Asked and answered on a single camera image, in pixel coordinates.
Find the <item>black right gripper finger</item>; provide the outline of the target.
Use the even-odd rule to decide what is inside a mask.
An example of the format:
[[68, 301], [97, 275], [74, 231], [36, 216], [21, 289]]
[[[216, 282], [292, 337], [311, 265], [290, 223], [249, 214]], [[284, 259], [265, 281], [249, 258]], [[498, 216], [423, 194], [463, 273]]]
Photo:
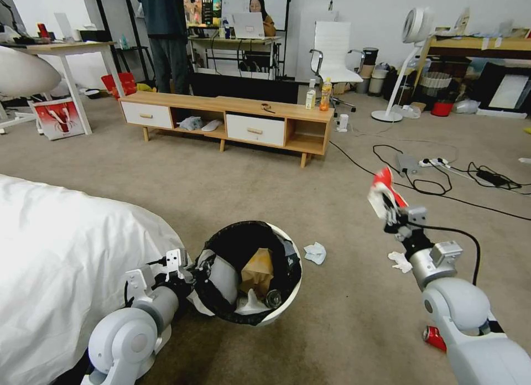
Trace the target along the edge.
[[398, 232], [400, 228], [400, 210], [396, 204], [393, 194], [382, 192], [382, 201], [384, 207], [384, 232]]
[[410, 215], [410, 208], [411, 206], [408, 204], [405, 205], [398, 205], [395, 208], [395, 227], [396, 227], [396, 234], [395, 238], [398, 241], [404, 241], [405, 239], [411, 237], [412, 235], [412, 217]]

